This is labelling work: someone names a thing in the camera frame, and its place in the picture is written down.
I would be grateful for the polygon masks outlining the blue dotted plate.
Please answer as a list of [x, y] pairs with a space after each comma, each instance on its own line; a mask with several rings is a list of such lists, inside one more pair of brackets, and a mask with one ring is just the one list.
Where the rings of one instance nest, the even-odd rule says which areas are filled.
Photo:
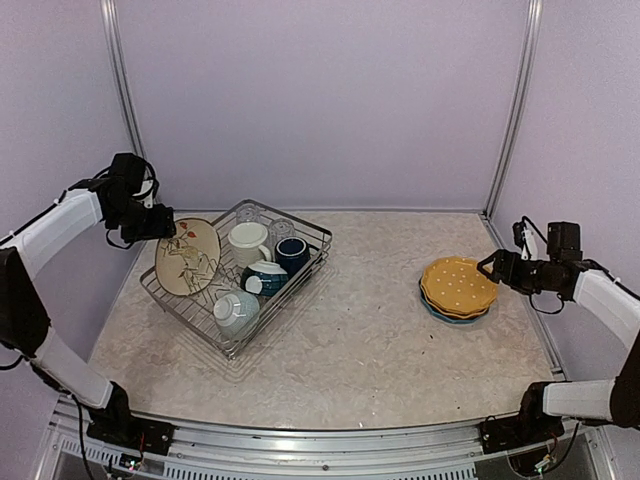
[[472, 325], [477, 321], [479, 321], [481, 318], [486, 317], [488, 315], [488, 312], [484, 312], [480, 315], [472, 316], [469, 319], [458, 319], [458, 318], [448, 317], [442, 313], [439, 313], [433, 306], [431, 306], [427, 302], [424, 296], [420, 297], [420, 301], [431, 316], [449, 325]]

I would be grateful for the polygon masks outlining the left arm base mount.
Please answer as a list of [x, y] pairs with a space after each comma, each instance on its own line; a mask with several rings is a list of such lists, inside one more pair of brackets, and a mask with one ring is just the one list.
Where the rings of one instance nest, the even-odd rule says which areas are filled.
[[88, 407], [90, 438], [142, 454], [166, 456], [176, 427], [165, 421], [136, 416], [124, 391], [113, 391], [105, 408]]

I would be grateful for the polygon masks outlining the cream bird pattern plate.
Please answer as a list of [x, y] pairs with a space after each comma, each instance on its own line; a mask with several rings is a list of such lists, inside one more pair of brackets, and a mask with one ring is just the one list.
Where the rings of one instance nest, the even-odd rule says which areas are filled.
[[173, 237], [161, 239], [155, 251], [156, 278], [163, 290], [179, 296], [196, 295], [213, 281], [221, 260], [221, 240], [202, 218], [175, 221]]

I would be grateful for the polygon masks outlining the yellow dotted plate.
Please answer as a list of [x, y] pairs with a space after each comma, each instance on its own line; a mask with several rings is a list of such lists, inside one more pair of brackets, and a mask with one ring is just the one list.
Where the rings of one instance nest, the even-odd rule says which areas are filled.
[[489, 309], [497, 299], [497, 285], [467, 257], [442, 257], [424, 270], [420, 287], [429, 303], [441, 312], [469, 316]]
[[466, 283], [435, 281], [420, 282], [420, 291], [439, 313], [458, 319], [489, 312], [497, 298], [497, 288], [486, 284], [469, 286]]

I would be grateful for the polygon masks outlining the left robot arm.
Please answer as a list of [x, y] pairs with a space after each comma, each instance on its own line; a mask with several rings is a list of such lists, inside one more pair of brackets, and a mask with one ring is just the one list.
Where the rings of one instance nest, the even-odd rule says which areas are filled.
[[133, 443], [140, 424], [125, 390], [93, 370], [57, 334], [34, 280], [65, 247], [102, 224], [119, 232], [118, 248], [168, 239], [174, 210], [157, 202], [152, 165], [118, 153], [109, 167], [66, 189], [54, 203], [1, 240], [1, 342], [18, 351], [56, 388], [72, 394], [95, 425], [121, 445]]

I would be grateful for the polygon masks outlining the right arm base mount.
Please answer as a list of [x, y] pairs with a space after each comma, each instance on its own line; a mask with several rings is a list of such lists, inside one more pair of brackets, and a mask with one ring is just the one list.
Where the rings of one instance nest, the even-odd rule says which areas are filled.
[[484, 454], [518, 449], [564, 433], [562, 418], [543, 412], [539, 393], [526, 393], [517, 414], [501, 418], [490, 416], [479, 425]]

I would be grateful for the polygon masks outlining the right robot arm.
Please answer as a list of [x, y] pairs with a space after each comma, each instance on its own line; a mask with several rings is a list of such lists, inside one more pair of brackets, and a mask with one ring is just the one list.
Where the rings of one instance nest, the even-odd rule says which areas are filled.
[[514, 224], [513, 234], [518, 249], [494, 251], [479, 261], [478, 272], [527, 299], [553, 293], [562, 305], [575, 305], [618, 340], [626, 357], [610, 379], [530, 384], [516, 414], [481, 424], [484, 450], [501, 451], [560, 436], [566, 418], [638, 428], [638, 294], [600, 263], [585, 258], [576, 223], [551, 222], [541, 233], [523, 217]]

